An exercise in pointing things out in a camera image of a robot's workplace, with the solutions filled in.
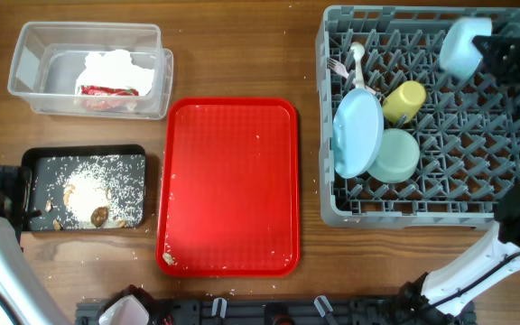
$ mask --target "plastic fork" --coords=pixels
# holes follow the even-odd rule
[[[327,68],[334,71],[334,73],[338,74],[342,78],[348,79],[347,67],[344,64],[338,62],[337,60],[329,58],[327,61]],[[352,80],[352,84],[354,85],[355,88],[362,88],[362,84],[364,84],[364,80],[358,80],[357,78],[355,78],[354,80]],[[365,88],[371,94],[373,94],[373,95],[376,94],[376,91],[374,89],[372,89],[371,87],[365,86]]]

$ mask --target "plastic dish rack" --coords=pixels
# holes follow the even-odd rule
[[[331,6],[316,37],[320,96],[320,214],[346,228],[468,226],[488,228],[498,200],[520,178],[520,95],[479,70],[458,81],[436,68],[442,42],[461,16],[486,16],[494,33],[520,36],[520,8]],[[417,80],[427,99],[411,123],[421,146],[414,176],[384,184],[368,173],[343,179],[334,172],[332,119],[351,90],[355,63],[349,46],[365,45],[362,69],[379,99],[406,80]],[[343,79],[326,68],[343,62]]]

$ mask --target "wooden table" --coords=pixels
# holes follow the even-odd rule
[[[324,9],[335,1],[90,2],[21,0],[18,5],[0,5],[0,164],[20,163],[23,153],[36,146],[132,143],[142,145],[150,155],[147,218],[138,229],[22,235],[25,258],[69,318],[74,318],[76,302],[108,298],[130,283],[142,285],[155,297],[204,298],[206,293],[227,295],[231,289],[236,294],[232,299],[392,294],[404,282],[446,265],[483,235],[442,227],[337,229],[320,219],[315,194],[320,118],[314,39]],[[428,0],[392,3],[437,5]],[[520,2],[493,0],[446,3],[520,6]],[[298,268],[274,279],[166,276],[154,262],[166,121],[34,114],[6,89],[17,36],[29,21],[159,25],[164,47],[172,50],[175,59],[172,102],[194,96],[264,96],[292,102],[301,121],[302,260]],[[520,324],[520,273],[478,297],[477,308],[479,324]]]

